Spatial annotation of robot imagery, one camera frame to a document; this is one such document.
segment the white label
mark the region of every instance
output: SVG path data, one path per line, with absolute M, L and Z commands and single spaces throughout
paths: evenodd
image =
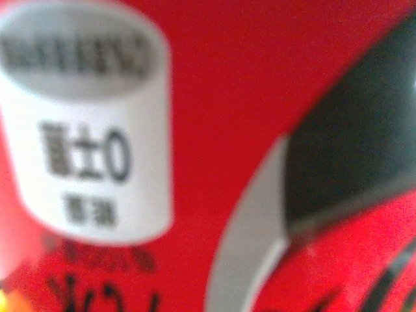
M 37 219 L 104 244 L 170 227 L 170 56 L 144 16 L 107 3 L 11 8 L 0 104 L 19 195 Z

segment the gray curved stripe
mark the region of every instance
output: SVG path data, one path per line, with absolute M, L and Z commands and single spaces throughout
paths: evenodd
M 205 311 L 246 312 L 286 247 L 283 165 L 279 139 L 244 192 L 224 232 L 207 288 Z

